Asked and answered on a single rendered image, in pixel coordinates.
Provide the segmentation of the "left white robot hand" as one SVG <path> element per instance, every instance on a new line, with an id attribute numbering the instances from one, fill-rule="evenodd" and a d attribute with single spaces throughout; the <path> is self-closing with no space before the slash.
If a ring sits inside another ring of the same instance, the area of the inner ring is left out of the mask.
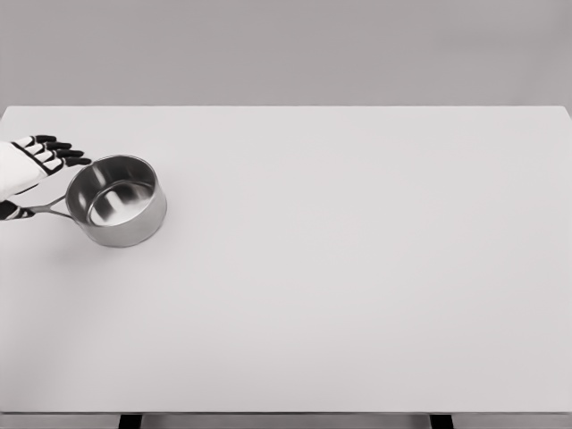
<path id="1" fill-rule="evenodd" d="M 53 135 L 31 135 L 0 140 L 0 221 L 24 219 L 35 214 L 10 198 L 27 192 L 65 168 L 90 165 L 92 160 L 71 143 Z"/>

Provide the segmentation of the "silver steel pot with handle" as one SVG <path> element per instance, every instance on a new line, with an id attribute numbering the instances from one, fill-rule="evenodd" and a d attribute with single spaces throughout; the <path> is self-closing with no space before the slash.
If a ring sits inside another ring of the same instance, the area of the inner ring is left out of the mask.
<path id="1" fill-rule="evenodd" d="M 167 199 L 147 161 L 107 156 L 81 169 L 63 196 L 29 210 L 72 220 L 100 246 L 128 248 L 160 230 Z"/>

